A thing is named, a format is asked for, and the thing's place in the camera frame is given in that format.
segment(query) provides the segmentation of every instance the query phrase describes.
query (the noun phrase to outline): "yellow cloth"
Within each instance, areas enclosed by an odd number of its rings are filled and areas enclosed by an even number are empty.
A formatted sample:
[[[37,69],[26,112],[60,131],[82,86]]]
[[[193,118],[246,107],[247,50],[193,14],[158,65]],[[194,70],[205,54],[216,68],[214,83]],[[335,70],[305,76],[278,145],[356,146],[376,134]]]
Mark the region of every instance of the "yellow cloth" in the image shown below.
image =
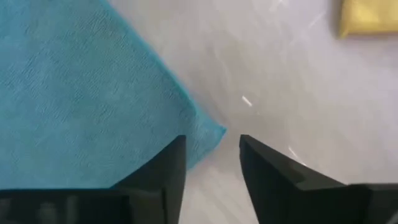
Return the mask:
[[[345,0],[340,36],[398,32],[398,0]]]

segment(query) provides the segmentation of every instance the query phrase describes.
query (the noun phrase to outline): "table surface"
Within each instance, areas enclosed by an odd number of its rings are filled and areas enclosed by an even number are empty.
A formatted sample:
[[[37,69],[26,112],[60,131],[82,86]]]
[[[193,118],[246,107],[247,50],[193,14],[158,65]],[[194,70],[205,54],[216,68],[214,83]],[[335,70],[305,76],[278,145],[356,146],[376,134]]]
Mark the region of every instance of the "table surface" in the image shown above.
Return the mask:
[[[256,223],[240,134],[340,182],[398,182],[398,36],[338,39],[340,0],[110,2],[228,127],[182,223]]]

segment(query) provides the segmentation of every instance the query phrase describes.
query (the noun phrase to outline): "microfiber cloth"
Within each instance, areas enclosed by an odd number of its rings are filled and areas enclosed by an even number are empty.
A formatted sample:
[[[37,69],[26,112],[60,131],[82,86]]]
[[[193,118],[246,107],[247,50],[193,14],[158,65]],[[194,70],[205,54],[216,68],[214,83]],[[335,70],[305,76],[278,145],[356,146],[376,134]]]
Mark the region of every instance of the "microfiber cloth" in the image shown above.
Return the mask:
[[[179,134],[192,167],[225,132],[100,0],[1,1],[0,102],[0,189],[110,187]]]

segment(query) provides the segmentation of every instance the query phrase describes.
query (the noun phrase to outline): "black object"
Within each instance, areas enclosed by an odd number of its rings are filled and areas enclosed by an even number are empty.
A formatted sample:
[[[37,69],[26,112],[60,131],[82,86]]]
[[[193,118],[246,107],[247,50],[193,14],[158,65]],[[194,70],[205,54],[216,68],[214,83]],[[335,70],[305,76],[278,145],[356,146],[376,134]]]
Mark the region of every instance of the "black object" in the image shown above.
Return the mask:
[[[177,224],[185,136],[111,189],[2,190],[0,224]]]
[[[260,224],[395,224],[397,184],[344,185],[242,135],[241,167]]]

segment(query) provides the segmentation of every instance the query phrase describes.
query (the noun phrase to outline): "gray surface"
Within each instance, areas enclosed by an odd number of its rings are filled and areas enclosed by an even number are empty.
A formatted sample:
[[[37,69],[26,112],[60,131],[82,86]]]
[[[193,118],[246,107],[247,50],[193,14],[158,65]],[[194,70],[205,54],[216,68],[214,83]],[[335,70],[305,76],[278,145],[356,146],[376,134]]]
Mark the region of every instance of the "gray surface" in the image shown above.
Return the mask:
[[[240,133],[342,182],[398,182],[398,38],[336,39],[341,1],[111,2],[229,127],[189,173],[182,223],[256,223]]]

